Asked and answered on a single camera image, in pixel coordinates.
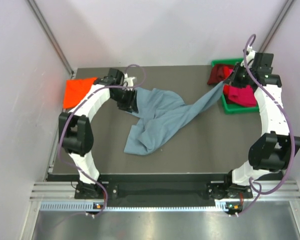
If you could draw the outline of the blue grey t shirt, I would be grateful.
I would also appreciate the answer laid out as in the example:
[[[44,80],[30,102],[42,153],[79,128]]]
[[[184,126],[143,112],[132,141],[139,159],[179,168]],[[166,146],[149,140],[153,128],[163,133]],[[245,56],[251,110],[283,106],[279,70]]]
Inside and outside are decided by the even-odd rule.
[[[137,88],[139,120],[131,126],[124,153],[145,156],[167,143],[198,114],[208,110],[223,94],[224,83],[218,83],[193,104],[186,104],[177,93],[169,90]]]

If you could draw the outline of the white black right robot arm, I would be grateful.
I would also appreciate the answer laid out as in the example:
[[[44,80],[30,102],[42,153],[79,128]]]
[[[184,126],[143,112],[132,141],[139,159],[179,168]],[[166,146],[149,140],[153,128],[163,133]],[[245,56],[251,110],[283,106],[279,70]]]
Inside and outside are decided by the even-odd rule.
[[[271,194],[287,180],[294,157],[300,149],[300,137],[292,133],[283,109],[282,83],[272,74],[273,54],[244,50],[242,63],[235,65],[226,83],[252,87],[261,120],[261,136],[250,147],[248,160],[224,178],[223,192],[234,198],[250,190],[251,182],[272,173],[283,173],[281,182],[266,193]]]

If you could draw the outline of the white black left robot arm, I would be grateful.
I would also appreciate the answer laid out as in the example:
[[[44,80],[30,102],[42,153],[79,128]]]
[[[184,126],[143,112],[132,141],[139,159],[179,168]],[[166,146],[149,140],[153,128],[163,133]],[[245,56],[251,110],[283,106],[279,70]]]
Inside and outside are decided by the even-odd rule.
[[[110,99],[117,103],[118,109],[136,113],[136,81],[136,77],[111,68],[105,77],[73,80],[67,84],[64,107],[68,111],[59,115],[59,148],[70,156],[71,165],[78,170],[76,199],[106,197],[92,156],[91,121]]]

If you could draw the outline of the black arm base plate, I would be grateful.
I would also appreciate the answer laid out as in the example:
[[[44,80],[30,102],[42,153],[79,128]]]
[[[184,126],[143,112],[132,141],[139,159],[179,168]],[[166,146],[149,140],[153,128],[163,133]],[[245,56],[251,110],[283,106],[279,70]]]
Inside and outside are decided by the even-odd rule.
[[[249,188],[239,191],[227,192],[221,183],[196,183],[196,182],[129,182],[129,183],[107,183],[103,190],[97,184],[78,183],[76,185],[75,199],[91,200],[103,197],[108,200],[125,199],[127,197],[153,198],[156,196],[179,197],[197,196],[205,200],[221,199],[250,199],[252,193]]]

